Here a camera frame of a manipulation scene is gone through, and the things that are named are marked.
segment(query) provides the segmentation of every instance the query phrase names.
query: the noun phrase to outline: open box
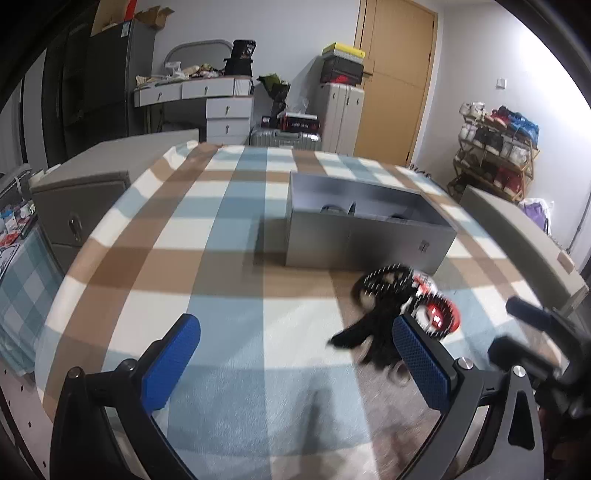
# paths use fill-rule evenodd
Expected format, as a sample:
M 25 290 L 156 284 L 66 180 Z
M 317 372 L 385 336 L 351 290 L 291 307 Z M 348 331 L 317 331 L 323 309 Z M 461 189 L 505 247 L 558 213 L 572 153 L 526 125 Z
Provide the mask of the open box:
M 343 211 L 321 211 L 328 205 Z M 287 266 L 368 271 L 403 263 L 433 274 L 455 237 L 455 227 L 420 192 L 290 175 Z

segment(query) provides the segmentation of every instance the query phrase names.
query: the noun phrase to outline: cabinet handle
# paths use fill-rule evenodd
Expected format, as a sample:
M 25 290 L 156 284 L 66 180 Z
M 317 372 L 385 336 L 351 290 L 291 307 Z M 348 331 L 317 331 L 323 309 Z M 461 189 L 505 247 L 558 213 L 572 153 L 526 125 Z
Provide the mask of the cabinet handle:
M 68 225 L 70 226 L 70 230 L 72 231 L 72 235 L 74 235 L 74 240 L 77 242 L 82 241 L 82 224 L 80 223 L 80 218 L 75 214 L 70 214 L 70 219 L 68 220 Z

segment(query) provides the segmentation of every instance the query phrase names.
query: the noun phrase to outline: wooden shoe rack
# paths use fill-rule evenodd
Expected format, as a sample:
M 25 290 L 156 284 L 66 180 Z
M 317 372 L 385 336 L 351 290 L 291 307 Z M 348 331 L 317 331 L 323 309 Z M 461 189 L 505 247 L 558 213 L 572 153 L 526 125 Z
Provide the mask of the wooden shoe rack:
M 467 123 L 473 124 L 476 128 L 485 127 L 490 129 L 491 131 L 498 132 L 502 134 L 504 140 L 510 138 L 513 144 L 517 145 L 518 147 L 525 148 L 528 155 L 525 164 L 523 166 L 518 166 L 507 158 L 502 158 L 498 155 L 495 155 L 494 153 L 489 152 L 485 147 L 478 147 L 473 142 L 458 137 L 460 148 L 457 151 L 455 158 L 452 159 L 453 168 L 456 172 L 456 178 L 447 184 L 447 192 L 449 193 L 449 195 L 457 201 L 460 200 L 462 194 L 455 189 L 455 185 L 457 185 L 458 183 L 464 183 L 461 181 L 461 175 L 466 174 L 472 177 L 474 180 L 476 180 L 480 188 L 490 193 L 493 193 L 504 200 L 509 200 L 510 202 L 519 202 L 523 200 L 523 198 L 525 198 L 525 195 L 527 194 L 527 190 L 530 183 L 534 179 L 534 160 L 539 155 L 540 150 L 538 148 L 533 147 L 531 142 L 520 141 L 515 137 L 515 135 L 511 136 L 508 134 L 507 131 L 501 130 L 497 127 L 493 127 L 480 119 L 471 116 L 465 116 L 464 120 Z M 471 164 L 467 160 L 465 160 L 470 157 L 470 154 L 474 154 L 476 156 L 476 159 L 478 160 L 478 165 Z M 517 173 L 521 177 L 521 191 L 515 195 L 511 195 L 502 188 L 496 186 L 494 184 L 494 178 L 485 178 L 484 175 L 486 173 L 482 169 L 482 163 L 485 160 L 498 167 L 505 167 L 508 170 Z

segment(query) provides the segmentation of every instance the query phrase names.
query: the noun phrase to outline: gray headboard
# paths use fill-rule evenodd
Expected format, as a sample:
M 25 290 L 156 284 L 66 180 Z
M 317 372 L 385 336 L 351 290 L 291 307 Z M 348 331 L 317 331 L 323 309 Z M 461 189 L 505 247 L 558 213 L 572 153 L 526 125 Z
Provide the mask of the gray headboard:
M 225 65 L 223 59 L 228 58 L 231 52 L 232 44 L 228 40 L 205 40 L 183 43 L 168 52 L 161 68 L 163 73 L 167 73 L 164 68 L 166 62 L 179 61 L 182 69 L 192 65 L 209 63 L 215 69 L 221 70 Z

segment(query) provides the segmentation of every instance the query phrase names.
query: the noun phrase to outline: checkered tablecloth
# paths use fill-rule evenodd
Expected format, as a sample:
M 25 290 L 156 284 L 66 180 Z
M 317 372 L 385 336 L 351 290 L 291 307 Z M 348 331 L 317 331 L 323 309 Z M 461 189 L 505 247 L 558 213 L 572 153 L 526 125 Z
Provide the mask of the checkered tablecloth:
M 190 312 L 201 343 L 157 421 L 199 479 L 396 476 L 439 415 L 413 383 L 326 345 L 361 316 L 350 299 L 359 273 L 282 264 L 292 170 L 422 190 L 459 226 L 434 276 L 462 313 L 447 349 L 486 367 L 490 342 L 508 333 L 548 353 L 505 313 L 511 295 L 536 302 L 527 283 L 430 180 L 336 154 L 189 142 L 121 197 L 64 279 L 35 362 L 51 418 L 69 368 L 137 358 Z
M 35 367 L 35 351 L 62 281 L 39 226 L 21 241 L 0 280 L 0 355 L 20 376 Z

